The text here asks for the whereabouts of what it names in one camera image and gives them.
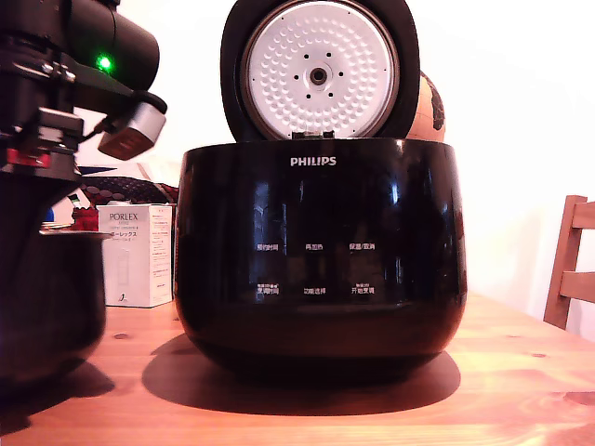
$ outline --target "white inner lid plate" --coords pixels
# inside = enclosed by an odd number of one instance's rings
[[[261,125],[276,138],[334,131],[367,136],[396,97],[399,61],[386,32],[359,7],[312,1],[281,9],[248,50],[245,81]],[[316,85],[312,72],[324,71]]]

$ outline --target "table surface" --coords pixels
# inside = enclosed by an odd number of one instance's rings
[[[172,304],[108,308],[90,360],[0,421],[2,446],[594,445],[595,344],[469,295],[446,352],[404,382],[280,388],[210,363]]]

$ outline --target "white box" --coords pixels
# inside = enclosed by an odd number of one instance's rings
[[[103,243],[106,304],[151,308],[171,301],[171,206],[97,208],[99,232],[112,235]]]

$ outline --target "wooden chair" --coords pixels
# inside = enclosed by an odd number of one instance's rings
[[[575,271],[583,230],[595,230],[595,202],[587,203],[587,197],[568,195],[543,318],[563,330],[566,329],[570,299],[595,303],[595,272]]]

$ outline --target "led indicator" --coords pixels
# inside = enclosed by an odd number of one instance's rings
[[[99,56],[97,59],[97,68],[103,72],[109,73],[113,68],[112,61],[107,56]]]

